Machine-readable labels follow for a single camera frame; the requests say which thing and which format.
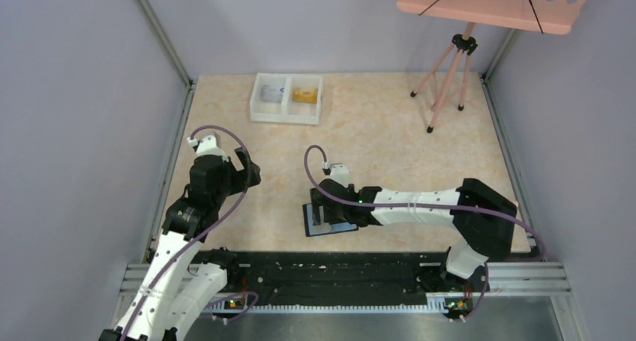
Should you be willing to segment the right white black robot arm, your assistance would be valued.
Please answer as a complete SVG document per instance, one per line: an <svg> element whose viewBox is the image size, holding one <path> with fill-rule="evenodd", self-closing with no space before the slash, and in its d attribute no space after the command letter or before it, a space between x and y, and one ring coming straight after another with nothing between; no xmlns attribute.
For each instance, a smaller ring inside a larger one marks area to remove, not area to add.
<svg viewBox="0 0 636 341"><path fill-rule="evenodd" d="M308 237L357 231L366 226L416 223L444 226L461 239L447 252L444 271L469 279L485 262L503 261L512 252L517 207L506 197L475 178L442 191L401 192L378 186L355 190L332 180L310 189L303 206Z"/></svg>

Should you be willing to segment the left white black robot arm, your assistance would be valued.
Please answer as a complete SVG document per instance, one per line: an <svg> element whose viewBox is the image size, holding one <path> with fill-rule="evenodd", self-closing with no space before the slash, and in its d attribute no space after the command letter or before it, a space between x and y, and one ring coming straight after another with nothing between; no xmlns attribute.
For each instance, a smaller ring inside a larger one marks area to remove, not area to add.
<svg viewBox="0 0 636 341"><path fill-rule="evenodd" d="M260 167L248 150L235 150L238 170L218 147L197 154L183 194L166 211L157 249L130 306L100 340L183 340L207 303L237 268L236 255L224 248L201 265L190 282L182 280L207 234L229 214L220 210L229 196L243 199L261 182Z"/></svg>

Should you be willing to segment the silver card in tray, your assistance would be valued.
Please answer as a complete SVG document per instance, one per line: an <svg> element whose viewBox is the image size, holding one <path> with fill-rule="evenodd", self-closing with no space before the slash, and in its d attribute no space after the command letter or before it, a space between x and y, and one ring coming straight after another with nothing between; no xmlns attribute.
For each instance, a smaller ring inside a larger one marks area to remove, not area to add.
<svg viewBox="0 0 636 341"><path fill-rule="evenodd" d="M282 103L284 84L265 84L260 88L259 98L264 103Z"/></svg>

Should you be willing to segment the orange card in tray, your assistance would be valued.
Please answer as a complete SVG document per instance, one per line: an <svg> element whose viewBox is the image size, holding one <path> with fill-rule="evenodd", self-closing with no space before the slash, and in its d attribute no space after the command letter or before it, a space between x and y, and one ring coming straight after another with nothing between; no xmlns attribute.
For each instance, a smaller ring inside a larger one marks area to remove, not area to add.
<svg viewBox="0 0 636 341"><path fill-rule="evenodd" d="M297 103L317 103L318 88L295 87L292 89L292 100Z"/></svg>

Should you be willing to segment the white two-compartment tray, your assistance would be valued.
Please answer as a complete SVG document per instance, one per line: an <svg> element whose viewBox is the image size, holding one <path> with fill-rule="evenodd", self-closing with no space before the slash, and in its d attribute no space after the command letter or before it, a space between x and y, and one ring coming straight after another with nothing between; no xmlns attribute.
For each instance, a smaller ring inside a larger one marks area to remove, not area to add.
<svg viewBox="0 0 636 341"><path fill-rule="evenodd" d="M264 103L260 100L260 88L265 84L284 84L282 103ZM295 87L318 88L317 103L297 103L292 100ZM279 124L318 125L322 113L324 95L323 77L306 73L258 73L249 101L250 119L253 122Z"/></svg>

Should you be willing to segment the pink tripod stand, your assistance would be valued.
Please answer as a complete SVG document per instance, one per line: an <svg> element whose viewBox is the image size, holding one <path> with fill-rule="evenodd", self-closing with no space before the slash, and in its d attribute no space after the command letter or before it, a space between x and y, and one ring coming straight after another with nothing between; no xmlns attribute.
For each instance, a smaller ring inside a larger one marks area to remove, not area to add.
<svg viewBox="0 0 636 341"><path fill-rule="evenodd" d="M442 55L436 60L432 69L428 71L421 79L419 84L410 92L410 97L415 98L422 88L427 84L429 79L433 80L435 90L435 100L431 107L433 116L427 126L426 132L431 134L434 132L437 125L439 116L441 115L442 108L445 106L446 101L455 94L459 94L459 101L457 104L458 112L463 112L466 105L467 96L467 83L472 66L472 56L477 47L479 46L476 39L473 37L473 31L476 26L475 22L468 22L465 29L460 34L455 34L451 43L445 48ZM442 81L440 88L437 87L437 71L440 65L452 55L449 69L445 73L445 77ZM462 73L462 81L458 91L451 93L451 85L455 80L455 76L458 71L460 61L464 60L464 69Z"/></svg>

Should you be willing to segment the pink perforated board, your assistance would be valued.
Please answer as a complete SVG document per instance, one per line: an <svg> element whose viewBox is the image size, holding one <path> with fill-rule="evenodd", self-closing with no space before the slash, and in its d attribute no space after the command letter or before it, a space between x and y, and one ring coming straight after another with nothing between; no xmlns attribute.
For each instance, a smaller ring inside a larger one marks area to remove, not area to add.
<svg viewBox="0 0 636 341"><path fill-rule="evenodd" d="M568 34L587 0L397 0L405 13L544 34Z"/></svg>

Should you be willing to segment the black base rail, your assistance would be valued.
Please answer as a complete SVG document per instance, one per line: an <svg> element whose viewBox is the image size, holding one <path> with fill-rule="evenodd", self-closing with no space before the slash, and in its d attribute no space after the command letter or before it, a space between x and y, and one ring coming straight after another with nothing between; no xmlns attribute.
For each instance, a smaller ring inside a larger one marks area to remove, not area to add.
<svg viewBox="0 0 636 341"><path fill-rule="evenodd" d="M247 301L257 307L423 307L450 293L443 309L468 310L494 286L496 265L477 267L466 279L451 274L442 253L288 253L199 251L163 278L194 278L191 265L220 267L220 293L235 295L224 309Z"/></svg>

